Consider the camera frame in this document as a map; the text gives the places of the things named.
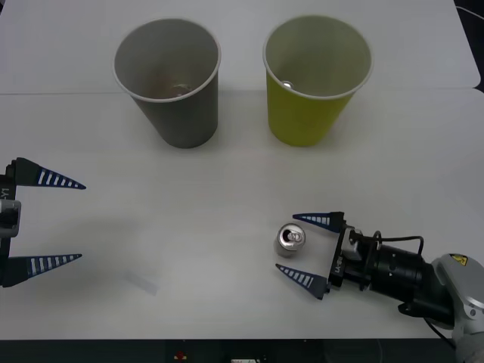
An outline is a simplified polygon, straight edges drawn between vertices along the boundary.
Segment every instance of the black cable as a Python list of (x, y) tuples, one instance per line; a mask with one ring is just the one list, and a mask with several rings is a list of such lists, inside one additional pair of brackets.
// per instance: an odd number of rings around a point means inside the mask
[(434, 327), (427, 319), (423, 318), (423, 320), (427, 323), (427, 325), (429, 326), (430, 329), (432, 329), (432, 331), (437, 334), (439, 336), (440, 339), (442, 339), (444, 342), (446, 342), (453, 350), (455, 350), (455, 344), (447, 339), (446, 337), (443, 336), (442, 333), (440, 333), (436, 327)]
[(420, 246), (418, 247), (418, 254), (422, 254), (422, 250), (424, 249), (424, 238), (422, 236), (408, 236), (408, 237), (386, 237), (383, 238), (381, 237), (380, 231), (376, 231), (375, 235), (373, 237), (368, 237), (368, 236), (363, 236), (359, 235), (358, 236), (362, 240), (367, 240), (367, 241), (374, 241), (374, 242), (400, 242), (403, 240), (419, 240), (420, 241)]

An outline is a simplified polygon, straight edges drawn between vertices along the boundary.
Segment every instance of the can pull tab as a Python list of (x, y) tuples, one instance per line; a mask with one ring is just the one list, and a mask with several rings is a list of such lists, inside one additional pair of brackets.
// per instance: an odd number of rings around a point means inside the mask
[(291, 231), (287, 234), (287, 239), (293, 242), (300, 242), (303, 239), (303, 236), (300, 233)]

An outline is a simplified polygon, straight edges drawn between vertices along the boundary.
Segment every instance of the white tabletop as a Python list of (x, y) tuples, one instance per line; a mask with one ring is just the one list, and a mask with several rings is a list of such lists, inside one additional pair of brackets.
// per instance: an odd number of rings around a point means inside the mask
[(396, 301), (345, 284), (321, 302), (275, 268), (327, 275), (333, 235), (307, 226), (292, 260), (272, 242), (293, 213), (342, 210), (367, 234), (422, 234), (427, 261), (484, 262), (483, 105), (367, 87), (320, 145), (294, 148), (268, 130), (264, 92), (223, 92), (216, 135), (179, 150), (127, 95), (0, 96), (0, 165), (87, 186), (19, 188), (12, 256), (84, 256), (0, 290), (0, 339), (434, 337)]
[(221, 89), (264, 89), (265, 37), (299, 14), (359, 28), (374, 49), (375, 85), (479, 84), (452, 0), (13, 0), (0, 17), (0, 93), (119, 92), (111, 74), (116, 47), (155, 17), (186, 17), (216, 34)]

